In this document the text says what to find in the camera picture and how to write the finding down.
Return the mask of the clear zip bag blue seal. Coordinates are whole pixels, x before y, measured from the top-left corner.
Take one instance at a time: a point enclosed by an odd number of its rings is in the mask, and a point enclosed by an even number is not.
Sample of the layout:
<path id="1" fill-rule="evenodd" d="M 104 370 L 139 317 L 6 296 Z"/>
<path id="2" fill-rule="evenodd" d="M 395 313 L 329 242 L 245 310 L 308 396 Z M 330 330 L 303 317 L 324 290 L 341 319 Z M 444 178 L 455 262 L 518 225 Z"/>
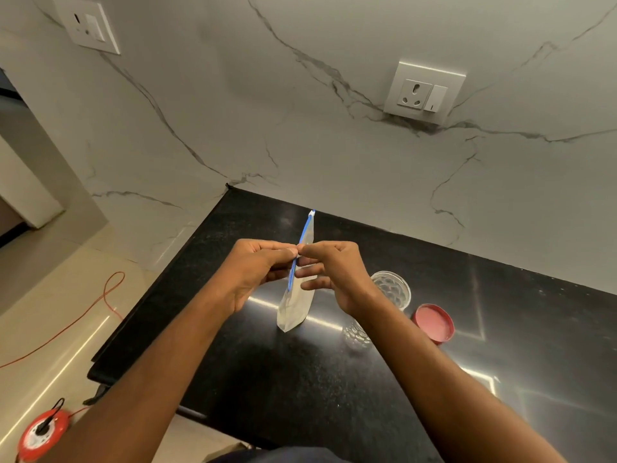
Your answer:
<path id="1" fill-rule="evenodd" d="M 292 262 L 288 285 L 277 312 L 276 323 L 284 333 L 299 326 L 307 318 L 314 296 L 314 291 L 301 288 L 302 280 L 295 276 L 298 259 Z"/>

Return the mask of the person's left hand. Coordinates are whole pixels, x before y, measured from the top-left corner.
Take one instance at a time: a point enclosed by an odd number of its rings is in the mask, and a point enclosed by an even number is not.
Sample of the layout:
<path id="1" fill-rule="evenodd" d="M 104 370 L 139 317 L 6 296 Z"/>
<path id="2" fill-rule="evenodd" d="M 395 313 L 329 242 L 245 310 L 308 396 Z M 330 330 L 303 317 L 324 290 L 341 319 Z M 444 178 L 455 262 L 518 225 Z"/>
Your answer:
<path id="1" fill-rule="evenodd" d="M 265 249 L 297 249 L 297 246 L 270 240 L 240 239 L 212 277 L 213 284 L 225 293 L 233 312 L 241 310 L 261 285 L 289 277 L 292 264 L 268 266 L 263 259 Z"/>

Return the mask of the person's right forearm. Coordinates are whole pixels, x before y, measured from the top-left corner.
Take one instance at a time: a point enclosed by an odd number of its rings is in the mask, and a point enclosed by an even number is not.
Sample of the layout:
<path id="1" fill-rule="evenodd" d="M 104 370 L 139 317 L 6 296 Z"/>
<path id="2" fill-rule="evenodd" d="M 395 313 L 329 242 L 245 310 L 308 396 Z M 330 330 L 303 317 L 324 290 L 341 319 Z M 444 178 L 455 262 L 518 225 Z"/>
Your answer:
<path id="1" fill-rule="evenodd" d="M 567 463 L 380 291 L 347 308 L 403 389 L 445 463 Z"/>

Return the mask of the person's right hand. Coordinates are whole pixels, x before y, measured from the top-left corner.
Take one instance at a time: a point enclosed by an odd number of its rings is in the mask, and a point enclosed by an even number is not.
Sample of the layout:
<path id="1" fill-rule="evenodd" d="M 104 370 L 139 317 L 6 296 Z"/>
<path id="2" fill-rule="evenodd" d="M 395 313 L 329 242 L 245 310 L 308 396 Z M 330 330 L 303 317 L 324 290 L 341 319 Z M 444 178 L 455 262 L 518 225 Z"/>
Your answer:
<path id="1" fill-rule="evenodd" d="M 294 273 L 304 291 L 329 289 L 338 306 L 352 318 L 381 301 L 381 291 L 366 271 L 359 247 L 351 241 L 320 241 L 297 245 Z"/>

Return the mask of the red jar lid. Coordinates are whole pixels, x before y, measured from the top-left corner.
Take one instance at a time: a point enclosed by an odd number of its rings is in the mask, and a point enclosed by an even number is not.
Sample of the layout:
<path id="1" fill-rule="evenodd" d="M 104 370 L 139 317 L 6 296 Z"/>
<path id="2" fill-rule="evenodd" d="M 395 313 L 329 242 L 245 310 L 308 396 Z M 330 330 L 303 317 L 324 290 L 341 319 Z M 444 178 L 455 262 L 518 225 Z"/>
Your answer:
<path id="1" fill-rule="evenodd" d="M 412 314 L 412 321 L 437 346 L 450 341 L 455 334 L 450 315 L 436 304 L 418 306 Z"/>

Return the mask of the clear patterned glass jar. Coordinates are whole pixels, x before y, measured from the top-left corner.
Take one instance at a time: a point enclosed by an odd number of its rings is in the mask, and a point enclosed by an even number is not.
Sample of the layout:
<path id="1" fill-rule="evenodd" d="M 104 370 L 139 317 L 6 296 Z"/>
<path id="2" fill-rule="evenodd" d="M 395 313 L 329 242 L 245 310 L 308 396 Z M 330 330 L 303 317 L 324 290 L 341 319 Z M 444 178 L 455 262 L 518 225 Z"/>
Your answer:
<path id="1" fill-rule="evenodd" d="M 409 285 L 401 276 L 389 271 L 379 271 L 375 272 L 371 279 L 399 311 L 404 312 L 410 305 L 412 293 Z M 356 319 L 350 320 L 343 328 L 343 339 L 346 346 L 353 351 L 366 350 L 372 345 L 369 336 Z"/>

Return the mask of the white wall socket with switch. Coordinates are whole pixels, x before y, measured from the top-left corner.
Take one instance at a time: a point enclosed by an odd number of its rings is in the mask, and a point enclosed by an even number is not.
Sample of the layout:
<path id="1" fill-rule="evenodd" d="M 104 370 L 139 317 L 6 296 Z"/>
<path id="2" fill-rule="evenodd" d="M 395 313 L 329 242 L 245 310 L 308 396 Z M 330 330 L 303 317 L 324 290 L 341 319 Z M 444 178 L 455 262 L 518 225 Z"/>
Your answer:
<path id="1" fill-rule="evenodd" d="M 464 73 L 399 61 L 383 112 L 443 125 L 466 78 Z"/>
<path id="2" fill-rule="evenodd" d="M 73 43 L 120 55 L 120 47 L 103 6 L 92 0 L 52 0 Z"/>

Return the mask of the person's left forearm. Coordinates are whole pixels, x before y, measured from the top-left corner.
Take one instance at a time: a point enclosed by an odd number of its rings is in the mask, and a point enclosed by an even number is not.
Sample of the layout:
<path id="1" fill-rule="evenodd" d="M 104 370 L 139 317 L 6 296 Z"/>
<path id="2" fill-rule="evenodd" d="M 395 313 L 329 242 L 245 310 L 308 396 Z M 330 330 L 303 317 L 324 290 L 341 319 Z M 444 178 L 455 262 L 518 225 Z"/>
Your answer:
<path id="1" fill-rule="evenodd" d="M 202 288 L 40 463 L 152 463 L 208 348 L 246 298 Z"/>

